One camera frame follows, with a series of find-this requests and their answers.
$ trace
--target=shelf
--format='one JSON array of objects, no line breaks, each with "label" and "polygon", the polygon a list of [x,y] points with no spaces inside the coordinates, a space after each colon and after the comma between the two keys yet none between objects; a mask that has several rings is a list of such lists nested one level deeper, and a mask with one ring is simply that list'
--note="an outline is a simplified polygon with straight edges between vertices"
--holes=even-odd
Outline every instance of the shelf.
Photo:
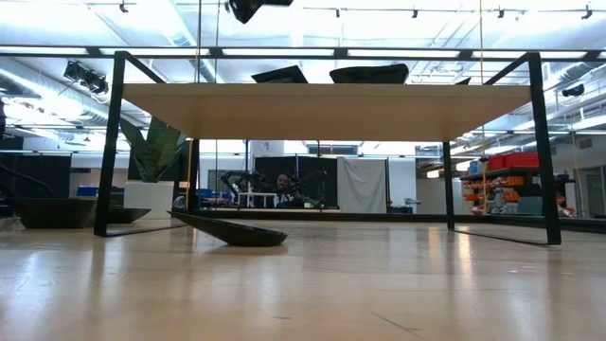
[{"label": "shelf", "polygon": [[[521,174],[524,175],[524,174],[528,174],[528,173],[538,174],[539,169],[515,168],[515,169],[489,170],[486,172],[486,178],[489,179],[489,178],[494,178],[494,177],[502,176],[502,175],[521,175]],[[483,178],[482,173],[461,176],[461,180],[482,180],[482,178]]]},{"label": "shelf", "polygon": [[192,138],[451,141],[530,102],[528,86],[125,84]]}]

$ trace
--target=ceiling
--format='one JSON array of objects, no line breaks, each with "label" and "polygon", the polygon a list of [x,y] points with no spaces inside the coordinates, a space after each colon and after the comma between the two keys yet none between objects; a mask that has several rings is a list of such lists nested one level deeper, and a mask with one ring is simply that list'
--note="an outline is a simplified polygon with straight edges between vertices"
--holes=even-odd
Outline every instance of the ceiling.
[{"label": "ceiling", "polygon": [[[592,10],[583,20],[586,6]],[[412,0],[295,0],[289,8],[262,7],[254,18],[243,25],[228,13],[223,1],[204,0],[24,0],[0,1],[0,45],[45,46],[195,46],[198,20],[201,19],[202,46],[221,47],[385,47],[385,48],[472,48],[480,49],[604,49],[606,46],[606,1],[520,1],[483,2],[482,25],[477,0],[412,1]],[[503,17],[499,18],[499,9]],[[86,96],[86,89],[63,77],[67,61],[79,61],[107,76],[112,82],[111,59],[0,57],[0,69],[18,62],[33,72],[70,87]],[[170,82],[192,82],[198,74],[201,81],[252,82],[251,75],[297,64],[306,78],[314,83],[331,82],[329,72],[335,68],[358,65],[388,65],[398,61],[331,61],[293,59],[222,59],[204,60],[200,69],[187,59],[144,59],[143,63]],[[407,83],[454,83],[472,78],[472,84],[485,81],[508,63],[477,62],[405,62],[410,68]],[[557,113],[564,105],[576,104],[601,94],[602,72],[595,65],[592,73],[583,75],[587,84],[581,99],[564,99],[556,94],[570,84],[561,80],[559,71],[573,63],[550,63],[544,68],[545,82],[553,88],[545,93],[548,112]],[[127,64],[126,82],[149,82],[136,68]],[[499,84],[528,84],[527,68],[503,78]],[[108,96],[90,98],[107,106]],[[594,104],[591,116],[602,115]],[[149,115],[124,101],[123,115],[145,126]],[[62,119],[61,112],[53,118]],[[567,120],[580,121],[585,114],[578,109],[570,115],[550,120],[550,129],[566,129]],[[529,108],[497,119],[486,129],[501,145],[511,136],[498,131],[528,129]],[[601,126],[594,125],[592,130]],[[31,133],[13,131],[16,135]],[[102,130],[93,135],[102,135]],[[478,134],[456,141],[459,145],[477,144]],[[525,140],[515,142],[518,145]]]}]

